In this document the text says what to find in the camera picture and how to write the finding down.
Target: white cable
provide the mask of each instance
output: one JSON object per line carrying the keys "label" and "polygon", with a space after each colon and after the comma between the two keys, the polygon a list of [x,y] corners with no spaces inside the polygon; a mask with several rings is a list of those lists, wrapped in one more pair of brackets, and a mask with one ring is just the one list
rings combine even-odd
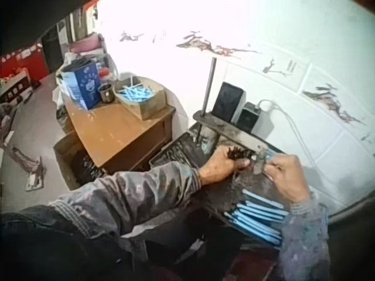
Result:
{"label": "white cable", "polygon": [[310,150],[308,149],[306,143],[304,142],[304,139],[302,138],[301,133],[299,132],[297,126],[295,125],[295,122],[293,121],[292,117],[287,112],[285,112],[275,101],[271,101],[271,100],[260,100],[255,108],[259,109],[261,103],[264,102],[264,101],[268,101],[268,102],[276,105],[275,109],[281,111],[285,115],[285,117],[286,117],[289,125],[291,126],[291,128],[293,130],[294,135],[296,136],[299,144],[302,146],[302,149],[304,150],[304,152],[305,152],[308,160],[310,161],[310,163],[313,166],[313,168],[315,168],[316,170],[318,170],[318,167],[317,167],[317,165],[315,163],[315,160],[312,157],[312,155],[310,153]]}

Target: pile of blue strips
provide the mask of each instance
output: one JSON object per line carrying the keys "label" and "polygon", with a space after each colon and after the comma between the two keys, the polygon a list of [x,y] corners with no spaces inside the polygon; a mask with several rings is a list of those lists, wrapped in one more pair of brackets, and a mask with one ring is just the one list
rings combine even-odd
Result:
{"label": "pile of blue strips", "polygon": [[118,93],[128,101],[137,102],[146,101],[154,96],[154,92],[149,88],[144,87],[142,84],[124,86]]}
{"label": "pile of blue strips", "polygon": [[254,202],[246,201],[246,204],[237,204],[237,208],[234,211],[231,213],[225,212],[224,215],[229,218],[229,221],[233,225],[241,228],[243,231],[261,237],[275,246],[279,246],[282,240],[281,233],[271,228],[269,224],[283,224],[289,212],[282,210],[284,209],[282,204],[256,195],[246,189],[242,190],[242,193],[275,208],[264,207]]}

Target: wooden table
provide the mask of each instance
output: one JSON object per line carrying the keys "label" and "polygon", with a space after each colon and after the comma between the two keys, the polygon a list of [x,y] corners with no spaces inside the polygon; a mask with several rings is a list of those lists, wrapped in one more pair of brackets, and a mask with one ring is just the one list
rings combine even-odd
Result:
{"label": "wooden table", "polygon": [[142,121],[114,101],[85,110],[64,95],[64,103],[86,151],[109,173],[134,170],[172,139],[174,107]]}

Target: metal cup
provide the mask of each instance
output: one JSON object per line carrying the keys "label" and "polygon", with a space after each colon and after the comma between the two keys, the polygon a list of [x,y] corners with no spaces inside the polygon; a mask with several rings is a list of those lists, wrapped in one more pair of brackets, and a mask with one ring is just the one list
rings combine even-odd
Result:
{"label": "metal cup", "polygon": [[111,102],[114,101],[115,95],[113,94],[113,91],[112,91],[112,84],[104,84],[99,87],[98,91],[100,93],[101,100],[105,104],[110,104]]}

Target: sleeve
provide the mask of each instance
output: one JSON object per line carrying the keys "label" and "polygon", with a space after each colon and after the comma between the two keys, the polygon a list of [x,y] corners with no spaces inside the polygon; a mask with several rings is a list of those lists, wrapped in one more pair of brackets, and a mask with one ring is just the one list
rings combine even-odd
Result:
{"label": "sleeve", "polygon": [[329,280],[327,224],[326,208],[313,195],[291,205],[279,257],[284,280]]}
{"label": "sleeve", "polygon": [[184,204],[200,186],[195,169],[170,162],[148,172],[117,172],[97,179],[50,205],[69,220],[78,216],[107,233],[124,235],[135,225]]}

